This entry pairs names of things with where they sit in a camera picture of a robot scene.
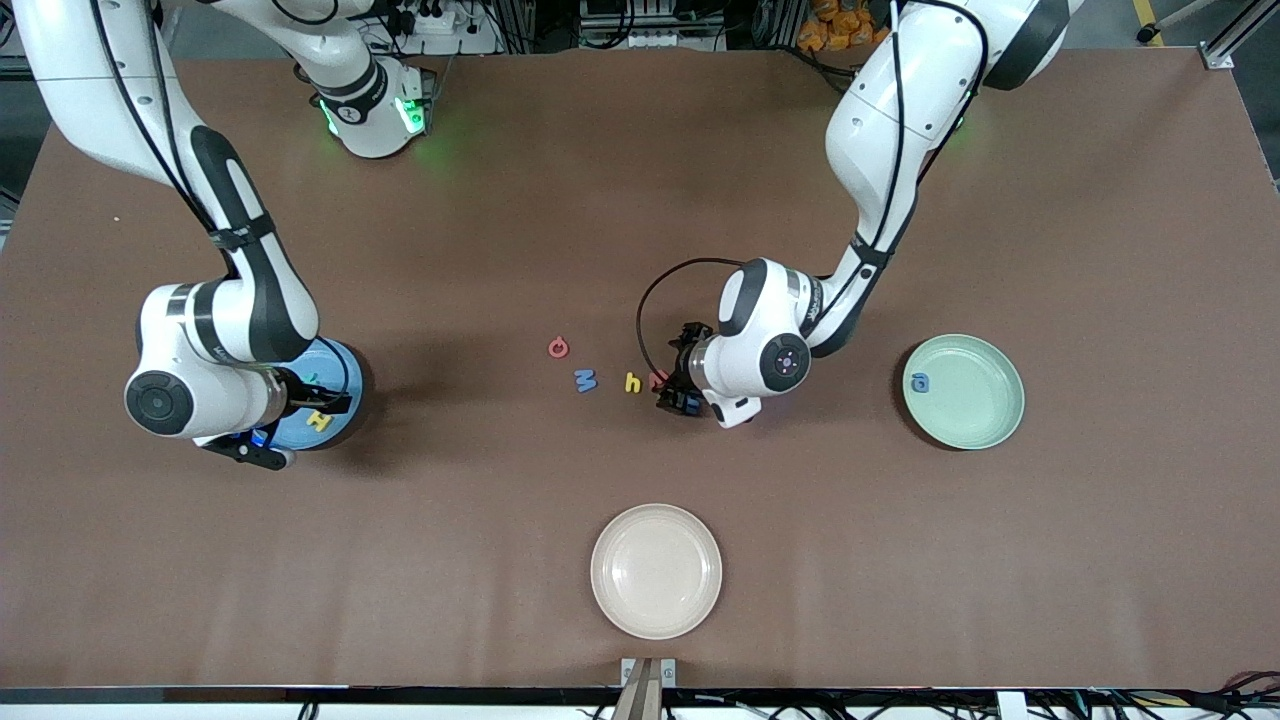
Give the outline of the white power strip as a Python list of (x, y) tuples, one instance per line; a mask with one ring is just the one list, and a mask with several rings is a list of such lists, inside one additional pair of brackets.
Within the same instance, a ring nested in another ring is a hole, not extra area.
[(394, 0), (393, 47), (408, 55), (490, 55), (506, 50), (483, 0)]

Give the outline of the orange packaged items pile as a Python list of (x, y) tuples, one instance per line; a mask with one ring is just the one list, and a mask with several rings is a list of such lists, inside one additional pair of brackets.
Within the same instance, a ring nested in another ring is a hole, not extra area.
[(808, 0), (803, 19), (795, 40), (803, 53), (872, 47), (890, 33), (881, 0)]

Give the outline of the beige plate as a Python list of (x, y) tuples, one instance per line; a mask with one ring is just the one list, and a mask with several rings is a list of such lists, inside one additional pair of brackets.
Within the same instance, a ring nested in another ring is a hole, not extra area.
[(672, 641), (714, 610), (724, 560), (709, 527), (671, 503), (644, 503), (613, 518), (596, 538), (590, 583), (604, 616), (644, 641)]

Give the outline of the blue plate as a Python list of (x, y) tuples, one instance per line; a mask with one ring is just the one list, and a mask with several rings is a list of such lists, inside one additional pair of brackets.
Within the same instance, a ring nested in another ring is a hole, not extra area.
[(320, 439), (319, 436), (307, 432), (305, 419), (312, 410), (326, 413), (326, 407), (300, 409), (279, 420), (271, 438), (273, 445), (294, 451), (307, 451), (332, 446), (346, 437), (353, 429), (355, 420), (364, 409), (366, 373), (358, 356), (342, 342), (317, 337), (302, 355), (291, 363), (285, 363), (283, 366), (298, 377), (317, 373), (323, 384), (310, 386), (308, 389), (319, 388), (326, 398), (335, 395), (351, 395), (352, 405), (351, 411), (347, 414), (329, 414), (335, 418), (332, 423), (334, 434), (325, 439)]

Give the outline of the aluminium frame profile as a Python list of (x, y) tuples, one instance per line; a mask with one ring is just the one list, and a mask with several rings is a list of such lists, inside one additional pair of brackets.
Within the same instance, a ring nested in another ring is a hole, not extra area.
[(1277, 12), (1280, 0), (1245, 0), (1235, 14), (1210, 41), (1199, 44), (1199, 55), (1207, 70), (1234, 67), (1233, 53), (1263, 27)]

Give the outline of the green plate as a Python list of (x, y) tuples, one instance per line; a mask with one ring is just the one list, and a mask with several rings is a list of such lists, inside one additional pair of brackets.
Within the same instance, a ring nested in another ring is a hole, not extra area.
[[(931, 378), (928, 393), (911, 389), (913, 373)], [(902, 369), (902, 396), (911, 420), (950, 448), (978, 451), (1005, 442), (1019, 428), (1027, 393), (1012, 361), (970, 334), (940, 334), (919, 343)]]

